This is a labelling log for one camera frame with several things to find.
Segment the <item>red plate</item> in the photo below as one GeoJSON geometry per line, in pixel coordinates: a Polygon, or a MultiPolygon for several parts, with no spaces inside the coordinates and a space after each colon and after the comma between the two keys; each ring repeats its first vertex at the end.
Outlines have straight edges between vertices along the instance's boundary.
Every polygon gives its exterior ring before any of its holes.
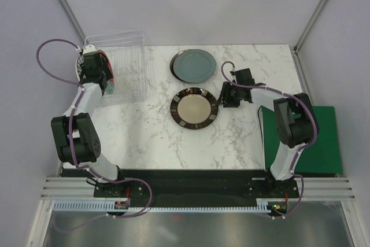
{"type": "Polygon", "coordinates": [[[113,70],[112,65],[108,59],[108,56],[106,53],[102,50],[98,50],[101,60],[103,64],[106,66],[105,72],[106,72],[106,78],[107,78],[107,87],[105,89],[105,94],[111,95],[114,93],[114,77],[113,77],[113,70]]]}

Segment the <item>black striped rim plate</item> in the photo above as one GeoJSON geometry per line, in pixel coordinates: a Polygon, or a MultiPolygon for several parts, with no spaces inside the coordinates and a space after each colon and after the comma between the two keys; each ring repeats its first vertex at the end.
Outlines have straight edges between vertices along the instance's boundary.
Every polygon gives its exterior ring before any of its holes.
{"type": "Polygon", "coordinates": [[[205,89],[190,87],[178,92],[171,101],[170,113],[181,127],[199,130],[208,127],[219,112],[217,99],[205,89]]]}

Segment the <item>teal green plate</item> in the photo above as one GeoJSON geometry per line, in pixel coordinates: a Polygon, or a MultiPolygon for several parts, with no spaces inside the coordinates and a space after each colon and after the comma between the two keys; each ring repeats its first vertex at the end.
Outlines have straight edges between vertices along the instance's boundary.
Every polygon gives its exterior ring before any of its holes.
{"type": "Polygon", "coordinates": [[[209,79],[215,72],[217,62],[215,58],[207,51],[201,49],[182,50],[181,60],[186,67],[186,83],[200,83],[209,79]]]}

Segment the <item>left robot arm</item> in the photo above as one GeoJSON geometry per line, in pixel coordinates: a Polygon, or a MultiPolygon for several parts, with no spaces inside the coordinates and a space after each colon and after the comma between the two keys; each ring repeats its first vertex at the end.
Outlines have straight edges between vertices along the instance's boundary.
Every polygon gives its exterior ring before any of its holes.
{"type": "Polygon", "coordinates": [[[113,78],[109,60],[104,52],[95,50],[82,55],[83,63],[77,95],[69,109],[51,120],[57,156],[79,170],[86,170],[107,182],[107,191],[120,197],[127,183],[119,177],[119,167],[103,154],[102,146],[91,116],[113,78]]]}

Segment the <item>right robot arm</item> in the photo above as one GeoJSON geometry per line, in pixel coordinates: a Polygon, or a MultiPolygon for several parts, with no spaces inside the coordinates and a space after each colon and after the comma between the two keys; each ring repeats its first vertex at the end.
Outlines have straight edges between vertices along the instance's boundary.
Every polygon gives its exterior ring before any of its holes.
{"type": "Polygon", "coordinates": [[[225,78],[219,103],[224,107],[237,108],[241,101],[267,108],[275,115],[276,132],[280,140],[275,160],[269,168],[272,176],[265,182],[266,193],[280,196],[286,189],[284,180],[294,176],[295,166],[304,151],[312,146],[319,134],[319,124],[313,106],[306,93],[288,94],[256,83],[249,68],[232,70],[232,80],[225,78]]]}

